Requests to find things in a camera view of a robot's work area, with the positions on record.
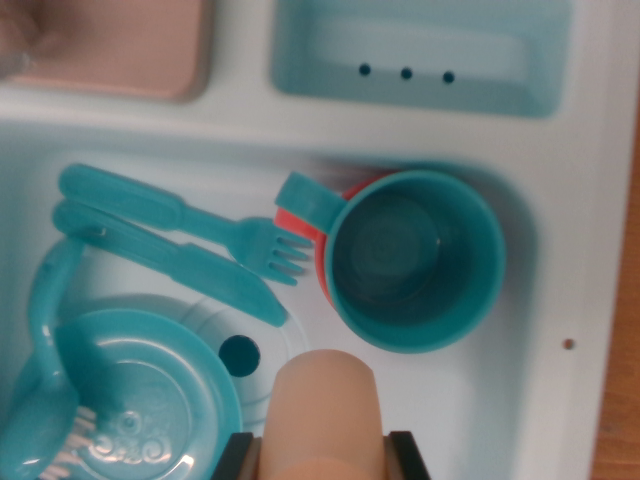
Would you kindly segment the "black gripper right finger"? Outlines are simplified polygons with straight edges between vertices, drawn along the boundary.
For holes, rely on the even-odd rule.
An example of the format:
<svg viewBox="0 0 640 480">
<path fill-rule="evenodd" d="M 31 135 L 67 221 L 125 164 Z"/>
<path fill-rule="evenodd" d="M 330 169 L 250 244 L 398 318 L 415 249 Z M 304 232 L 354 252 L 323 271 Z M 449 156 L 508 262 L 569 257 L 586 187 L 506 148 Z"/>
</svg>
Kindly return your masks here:
<svg viewBox="0 0 640 480">
<path fill-rule="evenodd" d="M 410 431 L 392 431 L 383 438 L 383 444 L 388 479 L 431 479 L 414 436 Z"/>
</svg>

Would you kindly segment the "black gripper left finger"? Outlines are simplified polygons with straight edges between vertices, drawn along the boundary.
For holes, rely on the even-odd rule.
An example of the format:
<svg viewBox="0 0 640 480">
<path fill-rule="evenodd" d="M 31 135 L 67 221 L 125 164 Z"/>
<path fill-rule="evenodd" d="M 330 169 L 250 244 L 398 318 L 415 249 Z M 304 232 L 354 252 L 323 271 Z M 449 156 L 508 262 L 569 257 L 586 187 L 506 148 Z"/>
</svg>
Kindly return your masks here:
<svg viewBox="0 0 640 480">
<path fill-rule="evenodd" d="M 256 480 L 262 439 L 252 433 L 233 433 L 217 463 L 213 480 Z"/>
</svg>

